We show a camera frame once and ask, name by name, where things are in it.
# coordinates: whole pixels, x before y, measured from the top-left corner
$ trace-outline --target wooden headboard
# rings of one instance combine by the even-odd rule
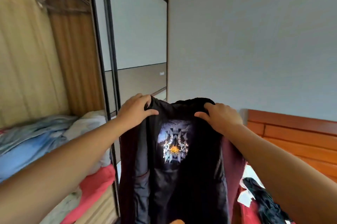
[[[337,122],[248,110],[247,127],[337,182]]]

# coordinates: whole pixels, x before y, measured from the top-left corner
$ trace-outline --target black jacket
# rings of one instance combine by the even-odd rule
[[[121,139],[123,224],[229,223],[221,135],[194,117],[209,99],[169,104]]]

